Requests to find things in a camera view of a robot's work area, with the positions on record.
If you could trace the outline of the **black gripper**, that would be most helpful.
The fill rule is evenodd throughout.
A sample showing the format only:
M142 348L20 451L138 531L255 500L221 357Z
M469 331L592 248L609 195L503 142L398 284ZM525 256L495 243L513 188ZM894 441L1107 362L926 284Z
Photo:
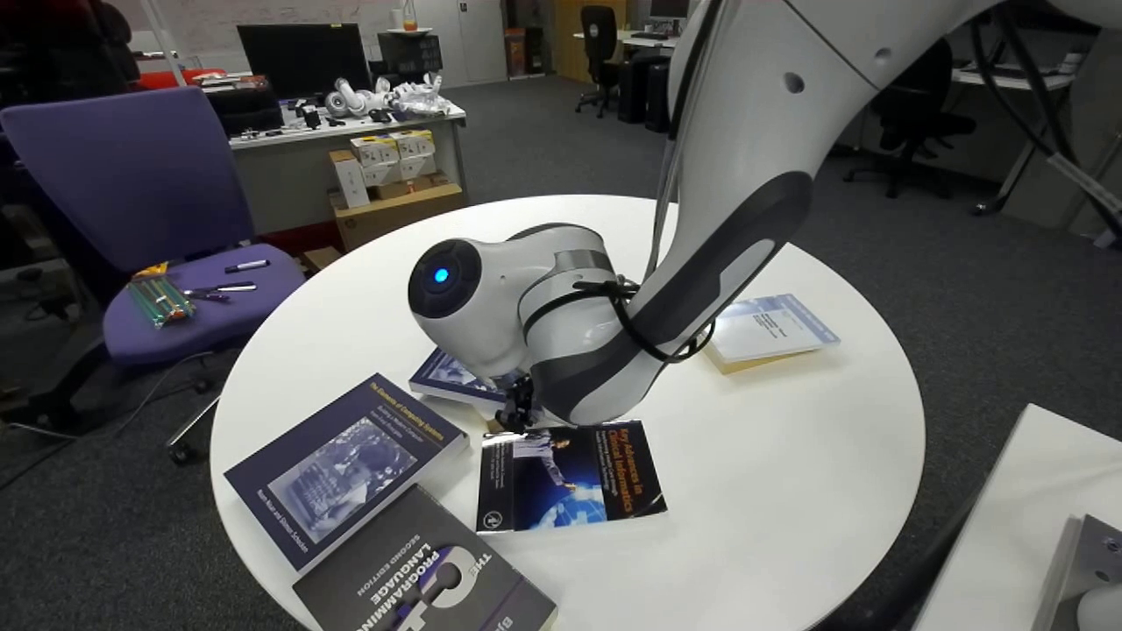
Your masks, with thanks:
M503 411L495 422L506 431L525 436L533 427L533 379L528 376L513 376L498 383L503 393Z

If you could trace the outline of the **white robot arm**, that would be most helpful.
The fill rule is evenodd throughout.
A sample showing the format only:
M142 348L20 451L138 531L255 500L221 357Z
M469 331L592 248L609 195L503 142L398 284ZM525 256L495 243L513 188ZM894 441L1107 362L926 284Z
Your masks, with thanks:
M406 282L416 326L507 396L503 425L604 425L705 345L779 256L812 179L884 89L1018 0L697 0L669 62L669 153L637 282L574 220L503 243L443 239Z

